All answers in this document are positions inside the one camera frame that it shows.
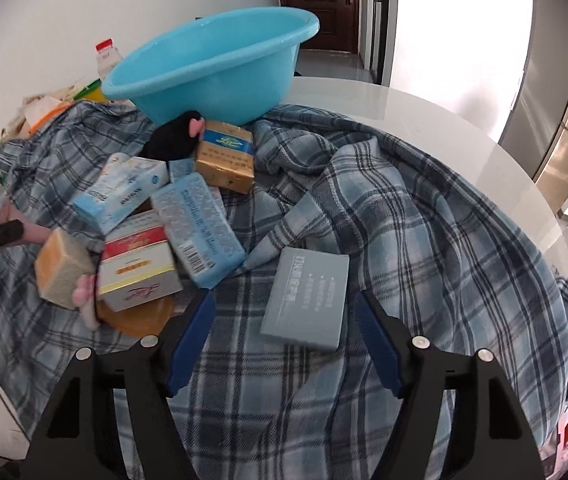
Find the blue plastic basin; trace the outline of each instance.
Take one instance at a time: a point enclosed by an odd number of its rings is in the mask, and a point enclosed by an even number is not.
[[[313,13],[291,7],[195,20],[126,56],[102,92],[109,99],[130,99],[158,125],[187,110],[245,124],[285,97],[299,45],[318,30]]]

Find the red and white box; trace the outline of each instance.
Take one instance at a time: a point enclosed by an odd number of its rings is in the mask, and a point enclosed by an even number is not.
[[[131,216],[106,238],[98,297],[113,312],[179,292],[173,254],[155,211]]]

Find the blue plaid fabric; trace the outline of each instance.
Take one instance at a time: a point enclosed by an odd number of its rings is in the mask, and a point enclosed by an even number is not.
[[[285,105],[248,126],[256,184],[222,191],[249,251],[215,290],[217,318],[187,387],[170,402],[203,480],[368,479],[400,403],[385,391],[347,309],[337,352],[259,335],[282,247],[350,256],[349,295],[374,291],[385,311],[439,348],[491,349],[541,444],[568,383],[568,282],[533,243],[454,171],[393,136],[323,110]],[[152,130],[140,112],[82,102],[29,142],[0,147],[17,207],[99,251],[70,206],[111,153],[139,152]],[[131,338],[40,300],[38,248],[0,250],[0,384],[32,433],[81,346],[109,352]],[[193,286],[182,277],[188,301]],[[122,392],[120,437],[131,478],[143,478]],[[440,472],[452,397],[444,398],[429,478]]]

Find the blue soap box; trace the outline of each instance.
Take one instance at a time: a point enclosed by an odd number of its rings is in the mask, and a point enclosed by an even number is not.
[[[156,191],[151,203],[179,261],[197,286],[214,288],[246,259],[199,173],[190,173]]]
[[[193,173],[195,166],[195,160],[192,158],[183,158],[181,160],[171,160],[168,163],[168,173],[171,177],[171,182],[177,182],[184,176],[187,176]],[[219,208],[222,210],[224,215],[226,214],[226,208],[224,206],[224,200],[222,200],[222,194],[219,192],[219,187],[217,186],[208,186],[210,192],[213,194],[213,198]]]
[[[85,222],[107,235],[167,182],[165,162],[139,156],[109,159],[95,184],[73,198],[73,206]]]

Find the yellow box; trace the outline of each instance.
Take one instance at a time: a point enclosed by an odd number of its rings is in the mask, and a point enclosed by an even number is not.
[[[253,134],[232,124],[206,121],[194,169],[209,186],[248,193],[255,179]]]

